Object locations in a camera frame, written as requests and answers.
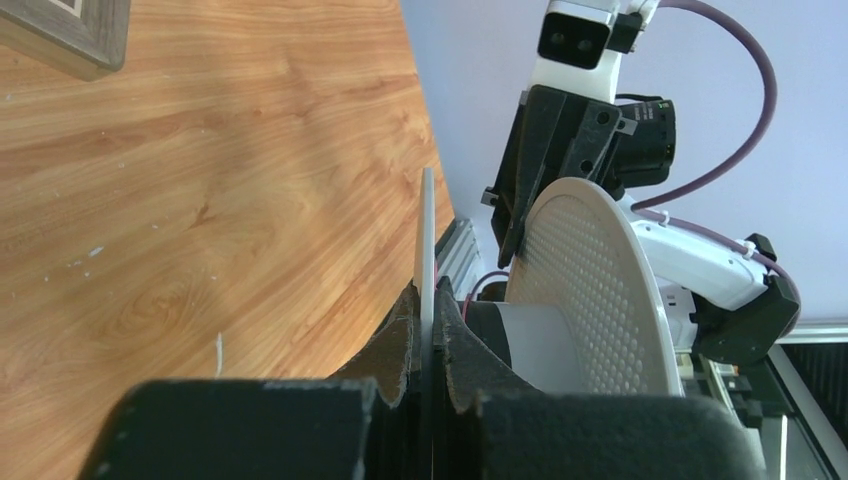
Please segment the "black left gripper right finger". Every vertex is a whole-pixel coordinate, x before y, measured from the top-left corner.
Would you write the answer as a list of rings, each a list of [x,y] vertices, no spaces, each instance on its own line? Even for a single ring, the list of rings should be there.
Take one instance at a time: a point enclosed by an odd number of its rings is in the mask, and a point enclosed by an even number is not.
[[[744,429],[709,399],[545,394],[435,292],[437,479],[763,479]]]

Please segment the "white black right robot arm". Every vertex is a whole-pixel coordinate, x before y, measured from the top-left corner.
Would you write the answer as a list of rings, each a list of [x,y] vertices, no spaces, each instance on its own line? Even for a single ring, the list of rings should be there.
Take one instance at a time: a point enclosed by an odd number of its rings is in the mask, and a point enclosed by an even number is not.
[[[766,236],[733,239],[628,194],[666,179],[675,126],[661,98],[523,93],[484,194],[507,281],[481,336],[534,388],[680,397],[678,353],[753,364],[794,328],[800,295]]]

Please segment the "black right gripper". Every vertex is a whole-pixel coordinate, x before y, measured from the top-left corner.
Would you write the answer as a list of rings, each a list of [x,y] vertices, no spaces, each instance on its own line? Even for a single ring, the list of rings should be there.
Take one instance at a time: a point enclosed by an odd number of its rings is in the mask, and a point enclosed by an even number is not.
[[[613,156],[634,130],[623,110],[546,86],[534,86],[519,104],[493,186],[486,189],[494,208],[491,225],[499,246],[497,266],[515,255],[529,207],[549,183],[563,177],[593,181],[620,196]]]

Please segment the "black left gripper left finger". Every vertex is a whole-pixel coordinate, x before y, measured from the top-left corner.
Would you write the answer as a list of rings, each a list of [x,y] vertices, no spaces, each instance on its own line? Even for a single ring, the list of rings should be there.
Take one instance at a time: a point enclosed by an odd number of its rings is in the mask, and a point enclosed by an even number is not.
[[[83,479],[417,479],[420,297],[324,379],[157,379],[112,407]]]

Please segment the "white perforated cable spool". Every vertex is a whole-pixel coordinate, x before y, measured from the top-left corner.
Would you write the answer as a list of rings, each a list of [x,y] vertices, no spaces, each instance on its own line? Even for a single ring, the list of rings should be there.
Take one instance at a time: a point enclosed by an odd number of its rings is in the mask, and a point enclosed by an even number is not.
[[[548,393],[679,397],[663,298],[636,234],[596,184],[544,189],[512,262],[506,329],[518,376]]]

